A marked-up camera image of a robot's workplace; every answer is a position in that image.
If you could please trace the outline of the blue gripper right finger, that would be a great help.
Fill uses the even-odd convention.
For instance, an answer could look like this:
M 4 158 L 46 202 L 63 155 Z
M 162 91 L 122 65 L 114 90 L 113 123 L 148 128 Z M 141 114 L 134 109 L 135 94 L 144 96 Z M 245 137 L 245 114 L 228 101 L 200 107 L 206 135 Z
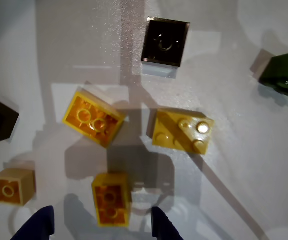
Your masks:
M 183 240 L 165 213 L 157 206 L 151 208 L 152 237 L 157 240 Z

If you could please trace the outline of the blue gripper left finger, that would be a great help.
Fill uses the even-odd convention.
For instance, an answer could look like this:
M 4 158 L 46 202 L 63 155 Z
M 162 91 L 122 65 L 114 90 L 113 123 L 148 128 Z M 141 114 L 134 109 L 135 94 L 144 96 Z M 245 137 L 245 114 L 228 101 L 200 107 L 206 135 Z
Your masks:
M 49 240 L 54 234 L 54 208 L 46 206 L 37 211 L 11 240 Z

